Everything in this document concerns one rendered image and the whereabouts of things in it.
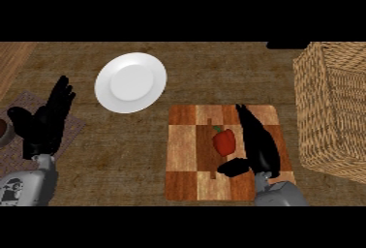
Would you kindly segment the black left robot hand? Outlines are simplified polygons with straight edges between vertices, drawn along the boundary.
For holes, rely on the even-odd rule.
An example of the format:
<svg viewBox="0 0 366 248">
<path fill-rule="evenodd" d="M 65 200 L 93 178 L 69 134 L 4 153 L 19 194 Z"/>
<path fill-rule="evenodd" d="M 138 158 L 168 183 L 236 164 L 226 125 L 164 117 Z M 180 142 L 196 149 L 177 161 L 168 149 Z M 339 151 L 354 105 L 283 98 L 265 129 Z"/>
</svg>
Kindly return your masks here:
<svg viewBox="0 0 366 248">
<path fill-rule="evenodd" d="M 47 103 L 35 113 L 22 107 L 9 108 L 7 116 L 13 122 L 14 132 L 22 137 L 22 157 L 26 160 L 40 154 L 56 154 L 74 97 L 69 78 L 60 76 Z"/>
</svg>

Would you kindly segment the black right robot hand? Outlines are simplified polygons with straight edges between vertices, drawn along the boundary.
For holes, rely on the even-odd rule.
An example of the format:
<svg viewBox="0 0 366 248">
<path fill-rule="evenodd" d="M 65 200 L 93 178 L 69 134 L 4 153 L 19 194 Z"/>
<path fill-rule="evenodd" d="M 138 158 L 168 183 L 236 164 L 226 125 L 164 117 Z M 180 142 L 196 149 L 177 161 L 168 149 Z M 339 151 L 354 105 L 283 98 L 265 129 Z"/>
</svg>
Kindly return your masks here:
<svg viewBox="0 0 366 248">
<path fill-rule="evenodd" d="M 236 105 L 242 130 L 245 158 L 234 158 L 223 163 L 217 171 L 228 177 L 234 177 L 248 171 L 252 173 L 270 172 L 271 178 L 280 175 L 280 155 L 270 133 L 252 115 L 245 105 Z"/>
</svg>

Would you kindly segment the red bell pepper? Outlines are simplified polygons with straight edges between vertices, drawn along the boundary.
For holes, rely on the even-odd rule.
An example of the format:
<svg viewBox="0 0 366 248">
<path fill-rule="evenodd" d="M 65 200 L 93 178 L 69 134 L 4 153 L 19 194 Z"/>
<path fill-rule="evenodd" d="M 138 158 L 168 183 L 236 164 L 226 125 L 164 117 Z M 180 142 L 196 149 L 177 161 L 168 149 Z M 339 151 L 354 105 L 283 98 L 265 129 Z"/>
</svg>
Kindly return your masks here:
<svg viewBox="0 0 366 248">
<path fill-rule="evenodd" d="M 236 138 L 230 129 L 220 131 L 212 136 L 212 147 L 221 157 L 230 155 L 236 151 Z"/>
</svg>

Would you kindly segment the checkered wooden cutting board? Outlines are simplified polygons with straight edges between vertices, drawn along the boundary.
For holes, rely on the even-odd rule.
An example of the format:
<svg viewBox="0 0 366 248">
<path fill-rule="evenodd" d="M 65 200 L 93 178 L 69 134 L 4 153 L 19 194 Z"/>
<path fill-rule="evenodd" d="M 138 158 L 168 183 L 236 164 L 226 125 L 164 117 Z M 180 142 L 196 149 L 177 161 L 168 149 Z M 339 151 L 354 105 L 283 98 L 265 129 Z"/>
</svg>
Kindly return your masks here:
<svg viewBox="0 0 366 248">
<path fill-rule="evenodd" d="M 236 150 L 221 157 L 212 137 L 230 129 Z M 251 171 L 227 177 L 217 167 L 245 158 L 242 126 L 233 105 L 172 105 L 168 110 L 165 198 L 169 201 L 252 201 Z"/>
</svg>

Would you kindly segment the wicker basket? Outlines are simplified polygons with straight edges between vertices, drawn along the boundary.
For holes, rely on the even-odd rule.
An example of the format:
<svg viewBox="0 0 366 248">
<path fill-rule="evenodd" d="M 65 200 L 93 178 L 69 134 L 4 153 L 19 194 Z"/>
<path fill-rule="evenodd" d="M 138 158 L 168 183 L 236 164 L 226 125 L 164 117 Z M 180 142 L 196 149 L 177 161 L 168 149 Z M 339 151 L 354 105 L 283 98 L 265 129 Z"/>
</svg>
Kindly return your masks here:
<svg viewBox="0 0 366 248">
<path fill-rule="evenodd" d="M 313 42 L 293 59 L 298 158 L 366 184 L 366 42 Z"/>
</svg>

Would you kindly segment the brown woven placemat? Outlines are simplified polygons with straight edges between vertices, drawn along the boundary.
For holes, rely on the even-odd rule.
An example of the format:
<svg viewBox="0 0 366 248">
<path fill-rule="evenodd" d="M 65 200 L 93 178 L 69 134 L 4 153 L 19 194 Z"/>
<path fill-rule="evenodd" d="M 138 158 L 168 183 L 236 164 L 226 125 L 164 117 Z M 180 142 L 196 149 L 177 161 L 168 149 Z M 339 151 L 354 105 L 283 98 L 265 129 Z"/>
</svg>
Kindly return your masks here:
<svg viewBox="0 0 366 248">
<path fill-rule="evenodd" d="M 22 107 L 31 113 L 35 113 L 37 109 L 44 104 L 45 101 L 40 97 L 28 91 L 23 91 L 13 102 L 0 108 L 0 118 L 6 122 L 10 122 L 10 118 L 7 116 L 7 109 L 10 107 Z M 54 154 L 54 159 L 59 159 L 63 155 L 84 126 L 85 122 L 69 114 L 65 123 L 62 144 L 57 153 Z M 35 169 L 37 163 L 23 159 L 23 139 L 19 136 L 14 136 L 10 143 L 4 147 L 0 147 L 0 178 L 13 171 L 32 171 Z"/>
</svg>

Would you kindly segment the brown bowl with pale rim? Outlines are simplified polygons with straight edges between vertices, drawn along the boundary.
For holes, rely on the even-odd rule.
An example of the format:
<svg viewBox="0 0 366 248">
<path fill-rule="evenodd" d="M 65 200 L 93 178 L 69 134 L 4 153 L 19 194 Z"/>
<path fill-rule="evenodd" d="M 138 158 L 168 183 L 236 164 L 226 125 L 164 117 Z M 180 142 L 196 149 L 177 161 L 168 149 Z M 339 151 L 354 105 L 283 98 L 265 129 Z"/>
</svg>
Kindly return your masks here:
<svg viewBox="0 0 366 248">
<path fill-rule="evenodd" d="M 12 124 L 0 119 L 0 148 L 12 142 L 14 136 L 16 132 Z"/>
</svg>

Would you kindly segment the white round plate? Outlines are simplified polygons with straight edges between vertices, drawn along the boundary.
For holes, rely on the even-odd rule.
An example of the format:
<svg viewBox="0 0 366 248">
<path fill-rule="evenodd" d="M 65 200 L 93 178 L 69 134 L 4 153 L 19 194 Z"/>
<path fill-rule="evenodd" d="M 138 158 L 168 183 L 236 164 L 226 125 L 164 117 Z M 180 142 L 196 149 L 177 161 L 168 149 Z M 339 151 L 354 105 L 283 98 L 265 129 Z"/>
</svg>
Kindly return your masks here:
<svg viewBox="0 0 366 248">
<path fill-rule="evenodd" d="M 118 56 L 105 65 L 94 82 L 96 99 L 115 113 L 133 113 L 158 100 L 167 83 L 167 71 L 156 57 L 143 52 Z"/>
</svg>

